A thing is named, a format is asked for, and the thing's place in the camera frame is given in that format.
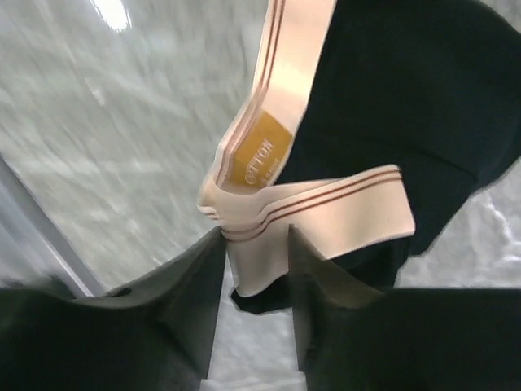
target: white marble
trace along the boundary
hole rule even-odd
[[[521,0],[493,2],[521,29]],[[0,0],[0,150],[108,288],[211,222],[195,196],[251,84],[264,0]],[[521,285],[521,166],[472,199],[408,286]],[[288,314],[225,278],[209,390],[303,389]]]

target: reflective surface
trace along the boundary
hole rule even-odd
[[[520,0],[494,6],[521,29]],[[261,0],[0,1],[0,151],[106,288],[212,226],[195,197],[249,91],[265,8]],[[402,284],[521,286],[520,187],[518,166],[407,265]],[[238,313],[232,285],[228,272],[203,389],[303,389],[289,315]]]

